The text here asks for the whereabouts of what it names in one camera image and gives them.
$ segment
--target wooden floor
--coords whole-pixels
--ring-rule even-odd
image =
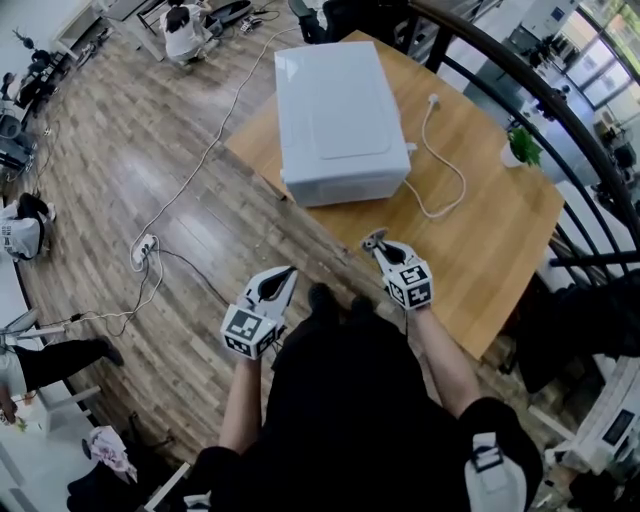
[[[281,16],[250,35],[238,35],[185,74],[134,51],[117,34],[99,54],[62,82],[61,92],[33,124],[46,124],[55,141],[40,179],[43,199],[57,205],[58,220],[48,258],[21,265],[29,298],[40,308],[41,323],[76,312],[129,311],[141,274],[129,267],[129,246],[144,225],[171,199],[197,165],[217,133],[233,94],[268,38],[295,26],[284,2]],[[223,140],[275,90],[273,50],[301,45],[300,30],[277,37],[240,95]],[[46,160],[41,140],[40,166]],[[11,191],[33,186],[32,173]],[[378,311],[404,329],[400,313],[380,287],[376,269],[332,243],[323,229],[290,202],[272,197],[252,171],[221,146],[209,154],[199,174],[149,232],[162,248],[189,258],[215,286],[182,261],[163,256],[164,281],[154,301],[114,339],[126,366],[99,362],[71,379],[93,384],[102,394],[91,404],[99,421],[117,428],[137,411],[150,440],[171,432],[167,454],[193,461],[216,442],[229,390],[233,357],[218,342],[229,302],[260,270],[292,264],[301,271],[287,313],[291,328],[308,314],[306,292],[314,281],[328,283],[343,304],[356,293],[379,303]],[[146,294],[158,279],[157,258]],[[123,319],[109,322],[119,331]],[[107,334],[103,321],[71,328],[70,337]],[[487,361],[473,363],[487,393],[518,410],[539,444],[548,439],[541,424],[524,412],[523,387],[495,371],[500,344]],[[268,396],[273,354],[263,379]],[[423,367],[424,358],[420,357]],[[380,404],[384,414],[385,405]]]

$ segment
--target white pot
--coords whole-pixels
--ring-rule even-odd
[[[522,165],[522,162],[516,158],[516,155],[511,151],[511,144],[509,141],[504,145],[502,151],[500,152],[500,160],[505,167],[518,167]]]

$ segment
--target white cable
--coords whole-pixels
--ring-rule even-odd
[[[418,200],[418,205],[420,205],[420,209],[422,210],[422,213],[424,213],[424,216],[427,217],[428,219],[437,219],[438,217],[442,217],[443,215],[449,213],[451,210],[453,210],[456,206],[458,206],[462,202],[467,192],[467,180],[464,178],[464,175],[462,174],[462,172],[460,172],[460,170],[451,162],[442,158],[427,143],[427,137],[424,134],[424,130],[425,130],[425,127],[427,126],[427,121],[431,116],[431,112],[433,111],[433,107],[438,103],[437,96],[433,98],[434,96],[435,95],[432,94],[429,97],[429,108],[427,109],[427,113],[425,114],[424,119],[422,120],[422,143],[424,144],[424,147],[427,149],[427,151],[429,151],[429,153],[431,153],[435,158],[440,160],[444,165],[449,167],[449,169],[451,169],[460,177],[460,181],[462,182],[462,190],[460,191],[460,195],[458,196],[458,199],[456,199],[453,203],[445,206],[442,210],[438,212],[432,213],[432,212],[428,212],[424,207],[424,205],[422,204],[422,199],[420,198],[420,194],[418,194],[418,191],[415,188],[413,188],[411,183],[409,183],[407,180],[404,180],[405,185],[407,185],[407,187],[409,187],[411,192],[413,192],[413,194],[416,196],[416,199]]]
[[[253,64],[253,67],[251,68],[251,71],[249,71],[249,74],[247,75],[247,78],[245,78],[243,80],[243,82],[240,84],[240,87],[238,87],[238,89],[236,90],[235,97],[233,98],[233,102],[231,103],[231,108],[229,108],[229,112],[227,112],[227,115],[224,117],[224,119],[222,121],[222,124],[220,125],[220,130],[218,131],[218,135],[216,135],[216,137],[213,139],[213,142],[211,142],[211,144],[209,144],[209,147],[205,150],[204,154],[202,155],[202,158],[200,159],[200,162],[198,163],[196,168],[191,173],[191,176],[189,176],[187,181],[184,182],[182,187],[180,187],[180,190],[178,190],[176,195],[173,196],[171,201],[169,201],[167,204],[165,204],[162,207],[162,209],[158,212],[158,214],[143,228],[143,230],[140,232],[140,234],[137,236],[137,238],[131,244],[131,248],[129,249],[129,263],[131,264],[131,268],[133,269],[134,272],[142,272],[142,267],[144,267],[144,265],[143,265],[141,268],[136,268],[134,263],[133,263],[133,250],[135,249],[136,243],[138,242],[138,240],[140,240],[144,236],[144,234],[147,232],[147,229],[149,229],[153,225],[153,223],[160,218],[160,216],[164,213],[164,211],[167,208],[169,208],[169,206],[171,206],[176,199],[178,199],[180,194],[182,194],[182,192],[184,192],[184,190],[187,188],[189,183],[191,183],[191,180],[193,180],[195,175],[198,173],[198,171],[202,167],[202,164],[204,164],[204,161],[207,158],[207,155],[209,154],[209,151],[211,151],[213,146],[215,146],[215,144],[220,140],[220,137],[222,137],[222,130],[224,130],[224,126],[225,126],[225,124],[227,124],[227,120],[229,119],[229,117],[231,117],[231,113],[233,112],[233,109],[236,106],[236,102],[238,101],[238,97],[240,96],[240,91],[242,90],[244,85],[249,81],[249,79],[251,78],[251,75],[253,75],[253,72],[258,67],[258,64],[260,63],[260,59],[262,59],[262,57],[264,56],[265,52],[267,51],[267,47],[269,46],[271,41],[273,41],[280,34],[284,34],[285,32],[291,32],[292,30],[297,30],[298,28],[299,27],[296,25],[295,27],[291,27],[291,28],[288,28],[288,29],[285,29],[285,30],[281,30],[280,32],[277,32],[277,33],[273,34],[269,38],[269,40],[266,42],[266,44],[264,45],[264,48],[262,48],[262,52],[260,53],[260,55],[257,58],[256,62]]]
[[[158,263],[160,263],[160,279],[158,279],[158,283],[156,284],[156,286],[154,287],[153,291],[151,292],[151,295],[149,296],[149,298],[144,301],[142,304],[140,304],[136,309],[134,309],[133,311],[124,311],[122,313],[107,313],[104,315],[96,315],[96,316],[90,316],[87,318],[82,318],[80,320],[76,320],[75,322],[66,322],[63,324],[63,327],[65,325],[69,325],[72,323],[81,323],[81,322],[86,322],[88,320],[98,320],[100,318],[119,318],[121,316],[125,316],[125,315],[130,315],[133,316],[135,315],[138,311],[140,311],[144,306],[146,306],[147,304],[149,304],[153,298],[156,295],[156,292],[158,291],[158,288],[160,288],[160,285],[162,284],[162,280],[164,279],[164,266],[162,265],[162,256],[160,255],[160,239],[157,236],[153,237],[156,241],[156,243],[158,244],[158,250],[154,251],[158,253]],[[147,254],[147,258],[151,258],[151,254],[148,253]]]

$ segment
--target black shirt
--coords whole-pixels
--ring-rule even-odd
[[[433,402],[405,337],[377,316],[338,326],[311,317],[274,365],[259,440],[242,456],[220,447],[198,457],[186,495],[211,491],[212,510],[352,503],[469,510],[464,465],[473,435],[496,432],[527,479],[540,457],[513,410],[481,399],[456,420]]]

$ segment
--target sneaker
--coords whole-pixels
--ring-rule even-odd
[[[106,357],[116,366],[124,366],[124,358],[122,357],[122,354],[109,338],[107,338],[106,336],[99,336],[96,339],[102,341],[107,346],[107,353],[104,355],[104,357]]]
[[[351,313],[353,316],[368,316],[373,312],[373,302],[369,297],[358,295],[351,301]]]
[[[56,206],[53,203],[47,203],[47,208],[49,209],[49,213],[47,213],[47,219],[53,222],[57,217]]]
[[[329,287],[324,283],[314,283],[309,288],[309,306],[312,313],[338,312],[338,303]]]

